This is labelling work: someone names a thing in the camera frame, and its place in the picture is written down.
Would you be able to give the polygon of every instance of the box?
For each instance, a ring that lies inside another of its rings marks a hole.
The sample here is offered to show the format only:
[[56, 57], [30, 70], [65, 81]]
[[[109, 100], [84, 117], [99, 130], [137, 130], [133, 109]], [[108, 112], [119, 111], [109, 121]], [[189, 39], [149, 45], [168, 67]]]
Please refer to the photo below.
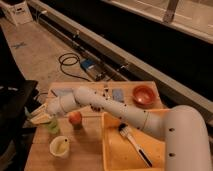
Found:
[[16, 26], [33, 21], [26, 1], [15, 5], [9, 5], [0, 0], [0, 7], [5, 17]]
[[[164, 116], [169, 109], [151, 109], [149, 112]], [[123, 139], [118, 132], [121, 120], [104, 112], [101, 115], [102, 148], [104, 171], [164, 171], [165, 142], [131, 127], [136, 142], [143, 148], [153, 167], [149, 168], [141, 160], [132, 144]]]

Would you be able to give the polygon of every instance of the red apple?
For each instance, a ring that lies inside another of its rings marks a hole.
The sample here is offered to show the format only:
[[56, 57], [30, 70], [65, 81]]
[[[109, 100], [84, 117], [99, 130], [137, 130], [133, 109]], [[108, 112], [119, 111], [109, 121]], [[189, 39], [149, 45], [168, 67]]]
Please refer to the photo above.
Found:
[[82, 115], [79, 111], [69, 112], [68, 113], [68, 121], [72, 125], [79, 125], [82, 123]]

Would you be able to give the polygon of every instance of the floor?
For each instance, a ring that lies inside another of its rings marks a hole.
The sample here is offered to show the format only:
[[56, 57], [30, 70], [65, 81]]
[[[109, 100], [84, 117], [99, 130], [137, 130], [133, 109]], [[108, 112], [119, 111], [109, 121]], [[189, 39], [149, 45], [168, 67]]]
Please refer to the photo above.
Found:
[[[39, 82], [37, 89], [40, 93], [47, 92], [49, 85], [54, 81], [85, 81], [67, 76], [60, 71], [59, 56], [76, 52], [37, 22], [33, 21], [16, 27], [5, 18], [0, 18], [0, 25], [18, 67], [26, 79]], [[78, 64], [66, 67], [65, 70], [90, 79]], [[41, 103], [44, 100], [45, 95], [39, 96]]]

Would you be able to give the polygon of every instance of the yellow object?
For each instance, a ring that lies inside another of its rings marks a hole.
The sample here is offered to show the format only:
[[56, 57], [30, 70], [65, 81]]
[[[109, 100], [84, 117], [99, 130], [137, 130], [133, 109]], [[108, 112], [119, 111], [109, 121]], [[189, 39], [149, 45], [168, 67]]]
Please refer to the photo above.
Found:
[[56, 154], [64, 153], [68, 149], [68, 146], [69, 146], [69, 142], [67, 139], [59, 142], [58, 147], [56, 149]]
[[[158, 115], [164, 115], [167, 109], [150, 110]], [[133, 146], [118, 132], [121, 121], [108, 113], [102, 115], [103, 160], [105, 171], [164, 171], [165, 143], [154, 139], [131, 127], [138, 144], [146, 151], [153, 163], [148, 168], [141, 160]]]
[[52, 116], [50, 116], [48, 113], [46, 113], [46, 106], [47, 104], [44, 103], [43, 105], [41, 105], [39, 108], [37, 108], [36, 110], [34, 110], [31, 113], [31, 116], [33, 118], [30, 119], [30, 121], [37, 125], [37, 124], [42, 124], [42, 123], [48, 123], [51, 121]]

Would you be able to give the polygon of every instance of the wire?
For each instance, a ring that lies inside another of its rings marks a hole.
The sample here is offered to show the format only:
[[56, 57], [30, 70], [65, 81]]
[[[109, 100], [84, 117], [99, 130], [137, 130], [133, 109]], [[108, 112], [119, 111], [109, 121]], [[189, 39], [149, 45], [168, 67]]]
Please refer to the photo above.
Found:
[[[69, 60], [69, 59], [75, 59], [76, 61], [74, 61], [74, 62], [72, 62], [72, 63], [66, 63], [66, 61]], [[79, 58], [79, 56], [78, 56], [77, 54], [71, 53], [71, 52], [70, 52], [70, 53], [65, 53], [65, 54], [59, 56], [58, 61], [59, 61], [59, 63], [60, 63], [60, 70], [61, 70], [61, 72], [63, 72], [65, 75], [68, 75], [68, 76], [71, 76], [71, 77], [75, 77], [75, 78], [79, 78], [79, 79], [86, 80], [86, 81], [89, 81], [89, 82], [90, 82], [90, 80], [87, 79], [87, 78], [84, 78], [84, 77], [80, 77], [80, 76], [77, 76], [77, 75], [70, 74], [70, 73], [66, 72], [66, 71], [63, 69], [63, 66], [73, 66], [73, 65], [75, 65], [75, 64], [77, 64], [77, 63], [79, 63], [79, 65], [80, 65], [80, 58]]]
[[37, 95], [35, 96], [35, 100], [38, 100], [39, 96], [41, 96], [41, 95], [46, 95], [46, 94], [48, 94], [48, 93], [47, 93], [47, 92], [44, 92], [44, 93], [39, 93], [39, 94], [37, 94]]

